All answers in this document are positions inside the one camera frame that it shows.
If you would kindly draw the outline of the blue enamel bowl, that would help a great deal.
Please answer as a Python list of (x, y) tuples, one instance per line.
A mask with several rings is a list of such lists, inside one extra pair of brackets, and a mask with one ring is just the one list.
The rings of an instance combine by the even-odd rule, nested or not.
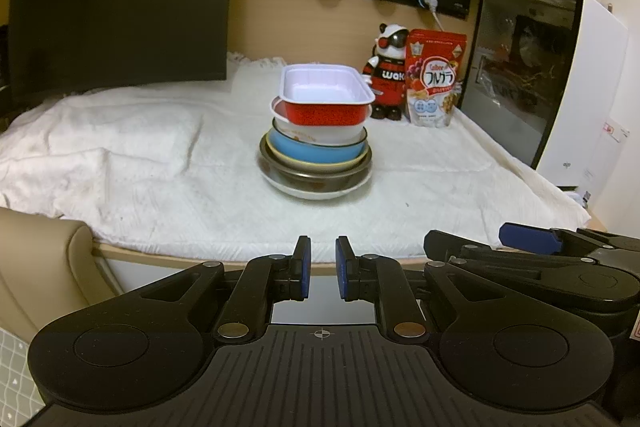
[(315, 164), (337, 164), (355, 159), (367, 145), (368, 132), (363, 129), (354, 143), (345, 145), (320, 145), (289, 138), (276, 128), (268, 133), (270, 144), (285, 156)]

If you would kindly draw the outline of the red granola bag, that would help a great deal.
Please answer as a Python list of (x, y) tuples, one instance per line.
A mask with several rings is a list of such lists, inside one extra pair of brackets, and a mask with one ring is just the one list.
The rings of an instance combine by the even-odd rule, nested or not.
[(406, 106), (410, 121), (420, 127), (448, 127), (461, 93), (460, 65), (466, 35), (413, 29), (406, 44)]

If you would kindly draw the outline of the white foam cup bowl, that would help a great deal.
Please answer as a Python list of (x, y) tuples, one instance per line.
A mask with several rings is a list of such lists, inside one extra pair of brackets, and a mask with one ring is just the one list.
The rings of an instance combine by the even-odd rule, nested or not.
[(293, 124), (285, 114), (284, 102), (275, 96), (270, 102), (273, 127), (289, 138), (323, 146), (343, 146), (358, 143), (367, 138), (363, 122), (355, 126), (302, 126)]

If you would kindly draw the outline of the beige chair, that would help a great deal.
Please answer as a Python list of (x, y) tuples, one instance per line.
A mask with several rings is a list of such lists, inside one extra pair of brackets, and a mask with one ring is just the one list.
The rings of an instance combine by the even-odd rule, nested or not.
[(0, 227), (1, 327), (21, 340), (122, 292), (96, 262), (84, 222), (3, 208)]

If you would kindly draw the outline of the white microwave oven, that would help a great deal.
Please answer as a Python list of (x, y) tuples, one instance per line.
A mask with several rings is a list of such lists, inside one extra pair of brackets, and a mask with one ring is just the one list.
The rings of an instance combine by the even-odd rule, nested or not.
[(480, 0), (461, 112), (552, 184), (578, 187), (627, 42), (598, 0)]

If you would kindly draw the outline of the white yellow-rimmed bowl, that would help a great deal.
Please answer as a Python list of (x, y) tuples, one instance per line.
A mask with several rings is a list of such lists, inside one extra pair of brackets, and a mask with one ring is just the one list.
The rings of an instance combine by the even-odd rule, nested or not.
[(364, 148), (363, 152), (354, 159), (341, 162), (332, 162), (332, 164), (318, 164), (318, 162), (302, 161), (294, 159), (292, 157), (288, 157), (272, 147), (269, 141), (266, 142), (266, 150), (275, 160), (279, 161), (280, 164), (285, 165), (288, 168), (312, 173), (338, 173), (355, 168), (356, 166), (360, 165), (371, 152), (371, 147), (367, 145)]

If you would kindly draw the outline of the white fluffy cloth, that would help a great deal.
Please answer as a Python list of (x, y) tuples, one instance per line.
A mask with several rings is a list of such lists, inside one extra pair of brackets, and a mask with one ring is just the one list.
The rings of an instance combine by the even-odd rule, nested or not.
[(191, 259), (245, 261), (298, 236), (318, 262), (347, 236), (408, 258), (433, 229), (496, 245), (501, 225), (577, 229), (588, 213), (473, 121), (369, 120), (371, 180), (325, 202), (281, 193), (257, 165), (282, 62), (230, 56), (224, 81), (66, 96), (1, 137), (1, 204), (85, 222), (99, 241)]

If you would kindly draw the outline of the floral white plate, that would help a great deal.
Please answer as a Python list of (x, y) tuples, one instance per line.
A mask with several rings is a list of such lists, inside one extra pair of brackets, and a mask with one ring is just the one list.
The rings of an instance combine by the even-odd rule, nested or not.
[(349, 178), (336, 181), (290, 181), (275, 172), (261, 172), (262, 177), (276, 190), (303, 200), (331, 200), (338, 199), (358, 191), (372, 178), (371, 170), (354, 174)]

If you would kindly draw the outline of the black monitor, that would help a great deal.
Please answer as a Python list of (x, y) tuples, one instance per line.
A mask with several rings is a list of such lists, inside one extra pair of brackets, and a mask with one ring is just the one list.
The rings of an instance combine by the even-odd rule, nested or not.
[(229, 0), (10, 0), (14, 104), (227, 77)]

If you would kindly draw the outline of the panda robot figurine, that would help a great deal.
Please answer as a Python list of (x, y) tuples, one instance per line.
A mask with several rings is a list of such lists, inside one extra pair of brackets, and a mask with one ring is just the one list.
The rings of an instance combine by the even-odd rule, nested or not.
[(363, 66), (362, 75), (375, 100), (371, 104), (373, 119), (400, 121), (406, 101), (406, 46), (409, 31), (397, 24), (380, 23), (372, 55)]

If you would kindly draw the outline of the red rectangular tray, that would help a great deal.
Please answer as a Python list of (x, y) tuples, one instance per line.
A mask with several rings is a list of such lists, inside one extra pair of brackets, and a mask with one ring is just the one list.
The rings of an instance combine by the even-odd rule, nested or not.
[(281, 72), (279, 98), (299, 126), (362, 124), (375, 96), (360, 72), (334, 64), (293, 64)]

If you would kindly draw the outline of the stainless steel bowl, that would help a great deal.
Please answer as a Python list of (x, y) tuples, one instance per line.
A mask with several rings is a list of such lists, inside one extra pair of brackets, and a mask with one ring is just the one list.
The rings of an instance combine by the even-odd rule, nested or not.
[(372, 150), (366, 159), (358, 166), (352, 169), (348, 169), (338, 173), (312, 173), (303, 172), (296, 169), (288, 168), (285, 165), (280, 164), (275, 160), (266, 150), (266, 142), (268, 136), (265, 134), (259, 143), (259, 153), (257, 154), (257, 164), (260, 172), (275, 172), (285, 176), (290, 181), (307, 181), (307, 182), (321, 182), (321, 181), (336, 181), (349, 178), (354, 174), (362, 173), (371, 170), (372, 171)]

